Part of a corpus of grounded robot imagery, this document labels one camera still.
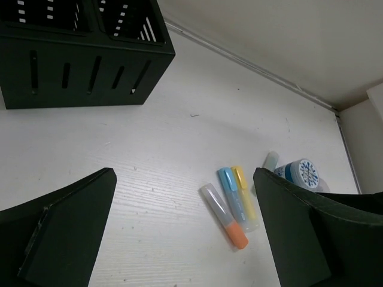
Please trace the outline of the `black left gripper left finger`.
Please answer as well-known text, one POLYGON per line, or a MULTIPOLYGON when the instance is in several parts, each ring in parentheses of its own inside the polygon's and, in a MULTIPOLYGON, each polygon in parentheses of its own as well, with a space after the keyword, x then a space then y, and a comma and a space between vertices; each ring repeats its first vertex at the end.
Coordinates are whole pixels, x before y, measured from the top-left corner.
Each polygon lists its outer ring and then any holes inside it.
POLYGON ((1 286, 87 286, 117 177, 103 168, 1 211, 1 286))

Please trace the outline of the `yellow highlighter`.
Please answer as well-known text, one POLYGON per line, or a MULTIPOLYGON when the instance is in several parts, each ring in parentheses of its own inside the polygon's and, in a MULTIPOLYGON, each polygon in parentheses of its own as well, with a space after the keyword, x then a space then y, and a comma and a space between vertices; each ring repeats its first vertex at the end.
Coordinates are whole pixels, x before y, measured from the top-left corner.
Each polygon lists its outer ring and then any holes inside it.
POLYGON ((244 227, 245 232, 249 233, 259 227, 258 215, 254 208, 251 193, 242 167, 233 166, 231 167, 231 170, 237 184, 238 194, 246 216, 246 221, 242 224, 242 226, 244 227))

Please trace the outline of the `orange grey highlighter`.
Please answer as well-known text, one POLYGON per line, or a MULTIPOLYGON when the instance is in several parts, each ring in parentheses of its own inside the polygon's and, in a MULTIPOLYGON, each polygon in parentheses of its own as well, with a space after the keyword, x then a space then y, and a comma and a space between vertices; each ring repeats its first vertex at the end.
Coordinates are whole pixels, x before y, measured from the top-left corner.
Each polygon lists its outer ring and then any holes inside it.
POLYGON ((248 245, 248 239, 242 230, 242 227, 234 219, 217 190, 212 184, 206 184, 200 188, 200 191, 212 209, 213 213, 224 227, 229 239, 237 249, 244 249, 248 245))

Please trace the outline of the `blue highlighter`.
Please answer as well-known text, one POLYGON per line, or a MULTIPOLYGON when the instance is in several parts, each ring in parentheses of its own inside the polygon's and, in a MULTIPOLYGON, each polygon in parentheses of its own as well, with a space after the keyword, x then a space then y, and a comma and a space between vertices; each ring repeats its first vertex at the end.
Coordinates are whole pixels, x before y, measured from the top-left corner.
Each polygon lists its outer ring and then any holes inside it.
POLYGON ((219 169, 218 177, 220 178, 220 182, 232 211, 233 217, 240 224, 245 233, 250 232, 251 228, 248 225, 245 209, 239 196, 239 189, 231 168, 223 167, 219 169))

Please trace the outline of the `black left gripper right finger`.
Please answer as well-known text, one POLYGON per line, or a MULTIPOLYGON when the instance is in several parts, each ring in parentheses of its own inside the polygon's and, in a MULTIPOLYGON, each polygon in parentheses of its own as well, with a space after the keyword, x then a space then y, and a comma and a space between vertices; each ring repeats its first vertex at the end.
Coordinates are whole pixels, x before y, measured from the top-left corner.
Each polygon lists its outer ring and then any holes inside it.
POLYGON ((253 181, 282 286, 382 285, 381 193, 314 193, 264 168, 253 181))

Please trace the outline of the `blue patterned tape roll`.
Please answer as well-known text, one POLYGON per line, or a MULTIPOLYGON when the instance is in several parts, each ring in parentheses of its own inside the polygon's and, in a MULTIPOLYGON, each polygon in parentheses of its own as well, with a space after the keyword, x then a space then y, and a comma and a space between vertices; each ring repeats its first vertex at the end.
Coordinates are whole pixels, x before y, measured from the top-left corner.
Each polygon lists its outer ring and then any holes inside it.
POLYGON ((318 170, 310 160, 305 158, 277 167, 274 173, 309 191, 314 191, 319 186, 318 170))

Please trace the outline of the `pale green highlighter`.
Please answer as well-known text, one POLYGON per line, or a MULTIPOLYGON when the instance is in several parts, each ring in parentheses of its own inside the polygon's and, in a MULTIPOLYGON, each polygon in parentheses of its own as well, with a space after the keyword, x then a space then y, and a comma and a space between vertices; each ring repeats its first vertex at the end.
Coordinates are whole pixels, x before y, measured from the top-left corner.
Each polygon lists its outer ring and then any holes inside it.
POLYGON ((275 151, 270 151, 266 156, 266 159, 263 163, 262 168, 273 172, 276 169, 278 160, 279 160, 279 154, 275 151))

